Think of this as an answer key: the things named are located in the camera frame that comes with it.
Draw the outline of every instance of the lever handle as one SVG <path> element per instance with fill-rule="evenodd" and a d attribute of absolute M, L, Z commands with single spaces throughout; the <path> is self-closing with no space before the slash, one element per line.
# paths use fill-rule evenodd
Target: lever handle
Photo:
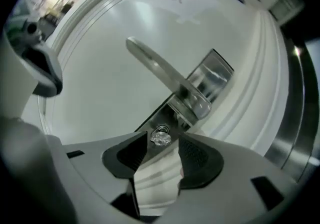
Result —
<path fill-rule="evenodd" d="M 207 98 L 159 54 L 132 36 L 126 39 L 126 47 L 129 52 L 159 78 L 199 120 L 209 114 L 212 105 Z"/>

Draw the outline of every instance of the black pad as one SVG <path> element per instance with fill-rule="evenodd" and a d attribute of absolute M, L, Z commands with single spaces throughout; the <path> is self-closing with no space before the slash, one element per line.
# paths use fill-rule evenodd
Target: black pad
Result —
<path fill-rule="evenodd" d="M 203 188 L 211 183 L 224 167 L 224 159 L 216 149 L 191 138 L 179 135 L 179 155 L 184 178 L 180 189 Z"/>
<path fill-rule="evenodd" d="M 268 211 L 272 210 L 283 201 L 284 196 L 267 177 L 256 177 L 251 179 L 251 182 L 259 193 Z"/>
<path fill-rule="evenodd" d="M 147 144 L 147 132 L 137 134 L 105 151 L 103 165 L 117 178 L 133 178 L 147 153 Z"/>
<path fill-rule="evenodd" d="M 84 154 L 85 154 L 85 153 L 82 152 L 81 150 L 76 150 L 76 151 L 72 151 L 72 152 L 66 153 L 66 155 L 67 155 L 67 157 L 68 157 L 69 159 L 71 159 L 71 158 L 76 158 L 76 157 L 82 156 L 82 155 L 84 155 Z"/>

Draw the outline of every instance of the black rubber pad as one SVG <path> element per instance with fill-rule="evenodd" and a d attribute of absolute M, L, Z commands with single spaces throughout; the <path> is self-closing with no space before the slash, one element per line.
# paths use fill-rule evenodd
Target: black rubber pad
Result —
<path fill-rule="evenodd" d="M 224 167 L 220 152 L 185 133 L 180 134 L 178 140 L 184 175 L 180 189 L 203 188 L 210 184 Z"/>
<path fill-rule="evenodd" d="M 133 178 L 147 153 L 147 144 L 147 132 L 141 132 L 105 151 L 103 165 L 117 178 Z"/>

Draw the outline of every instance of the metal handle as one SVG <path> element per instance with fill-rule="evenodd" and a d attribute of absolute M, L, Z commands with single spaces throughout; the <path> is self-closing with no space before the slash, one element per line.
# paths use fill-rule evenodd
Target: metal handle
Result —
<path fill-rule="evenodd" d="M 129 52 L 159 78 L 199 120 L 209 114 L 212 105 L 206 97 L 154 50 L 132 36 L 126 39 L 126 47 Z"/>

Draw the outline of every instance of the chrome trim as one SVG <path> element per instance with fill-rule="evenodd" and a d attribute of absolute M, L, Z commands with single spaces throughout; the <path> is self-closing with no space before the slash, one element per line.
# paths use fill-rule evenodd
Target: chrome trim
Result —
<path fill-rule="evenodd" d="M 232 67 L 220 54 L 212 49 L 191 72 L 186 81 L 189 81 L 192 86 L 204 93 L 206 99 L 212 104 L 225 88 L 228 81 L 230 81 L 233 71 Z M 181 132 L 188 131 L 198 121 L 199 119 L 193 112 L 173 93 L 146 119 L 136 132 L 147 131 L 148 138 L 150 139 L 150 134 L 156 128 L 166 126 L 171 137 L 171 145 L 173 145 L 176 144 Z M 159 155 L 170 148 L 171 145 L 158 147 L 148 141 L 147 153 L 143 159 L 143 163 L 150 163 L 154 159 L 158 159 Z"/>
<path fill-rule="evenodd" d="M 265 157 L 297 182 L 304 175 L 319 124 L 317 79 L 305 47 L 286 42 L 289 92 L 278 133 Z"/>
<path fill-rule="evenodd" d="M 151 133 L 151 139 L 157 146 L 168 146 L 171 143 L 171 136 L 169 135 L 169 128 L 165 125 L 160 125 Z"/>
<path fill-rule="evenodd" d="M 50 130 L 50 127 L 48 125 L 47 118 L 46 118 L 46 101 L 45 101 L 45 98 L 43 98 L 41 96 L 37 96 L 37 103 L 38 103 L 38 114 L 39 114 L 42 130 L 43 130 L 44 134 L 50 135 L 51 134 L 51 130 Z"/>
<path fill-rule="evenodd" d="M 126 39 L 126 47 L 129 52 L 159 78 L 199 120 L 205 118 L 210 113 L 211 103 L 206 97 L 154 50 L 132 36 Z"/>

